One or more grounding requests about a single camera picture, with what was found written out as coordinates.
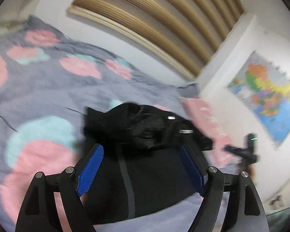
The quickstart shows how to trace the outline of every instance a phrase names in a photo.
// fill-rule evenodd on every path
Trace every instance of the blue gripper pad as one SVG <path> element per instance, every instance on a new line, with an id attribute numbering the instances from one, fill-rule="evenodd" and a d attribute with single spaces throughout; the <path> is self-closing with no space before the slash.
<path id="1" fill-rule="evenodd" d="M 195 163 L 193 162 L 190 154 L 185 149 L 185 146 L 181 146 L 179 149 L 179 154 L 182 159 L 182 163 L 188 173 L 188 176 L 191 180 L 192 185 L 195 188 L 195 191 L 201 196 L 204 194 L 204 178 Z"/>
<path id="2" fill-rule="evenodd" d="M 103 160 L 104 150 L 102 145 L 97 145 L 95 150 L 92 153 L 92 156 L 90 156 L 90 153 L 87 155 L 87 157 L 84 159 L 83 163 L 80 165 L 81 172 L 77 173 L 78 179 L 76 179 L 77 189 L 76 192 L 79 197 L 81 197 L 84 193 L 88 192 L 93 179 L 96 176 L 96 173 L 100 167 L 100 164 Z"/>

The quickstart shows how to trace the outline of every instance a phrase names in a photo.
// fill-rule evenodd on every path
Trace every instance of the wooden blind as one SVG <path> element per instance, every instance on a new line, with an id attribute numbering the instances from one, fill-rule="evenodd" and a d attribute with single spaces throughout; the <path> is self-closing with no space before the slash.
<path id="1" fill-rule="evenodd" d="M 200 73 L 244 13 L 239 0 L 74 0 L 69 11 L 142 44 L 187 79 Z"/>

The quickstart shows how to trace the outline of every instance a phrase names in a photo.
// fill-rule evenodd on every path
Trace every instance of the bed sheet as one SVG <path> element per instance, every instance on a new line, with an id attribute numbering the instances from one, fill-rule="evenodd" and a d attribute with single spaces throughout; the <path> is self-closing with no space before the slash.
<path id="1" fill-rule="evenodd" d="M 26 190 L 37 171 L 46 175 L 76 164 L 85 106 L 107 111 L 126 101 L 188 118 L 178 98 L 194 90 L 162 84 L 121 57 L 73 41 L 30 17 L 28 26 L 0 38 L 0 223 L 15 231 Z M 224 170 L 235 172 L 234 165 Z M 217 223 L 225 214 L 224 196 Z M 158 213 L 97 226 L 97 231 L 187 231 L 202 199 L 194 194 Z M 60 196 L 64 232 L 70 231 Z"/>

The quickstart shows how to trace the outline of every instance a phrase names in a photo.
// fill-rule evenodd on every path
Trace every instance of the colorful map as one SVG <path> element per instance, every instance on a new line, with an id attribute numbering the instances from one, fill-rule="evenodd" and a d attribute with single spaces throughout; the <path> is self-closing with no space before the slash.
<path id="1" fill-rule="evenodd" d="M 290 80 L 253 52 L 228 88 L 255 113 L 279 146 L 290 132 Z"/>

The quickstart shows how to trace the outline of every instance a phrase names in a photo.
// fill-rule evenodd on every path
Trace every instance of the silver pin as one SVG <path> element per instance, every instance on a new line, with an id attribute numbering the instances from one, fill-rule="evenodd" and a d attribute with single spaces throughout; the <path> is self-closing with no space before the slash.
<path id="1" fill-rule="evenodd" d="M 179 130 L 179 133 L 193 133 L 193 130 Z"/>
<path id="2" fill-rule="evenodd" d="M 218 171 L 218 169 L 216 167 L 209 167 L 209 171 L 211 173 L 216 173 Z"/>
<path id="3" fill-rule="evenodd" d="M 245 178 L 247 178 L 247 177 L 248 177 L 248 173 L 247 173 L 247 172 L 245 172 L 245 171 L 241 172 L 241 175 L 242 175 L 243 177 L 245 177 Z"/>
<path id="4" fill-rule="evenodd" d="M 66 169 L 66 173 L 73 173 L 73 171 L 74 171 L 74 167 L 68 167 Z"/>
<path id="5" fill-rule="evenodd" d="M 42 172 L 37 172 L 36 173 L 36 178 L 41 178 L 43 176 L 43 173 Z"/>

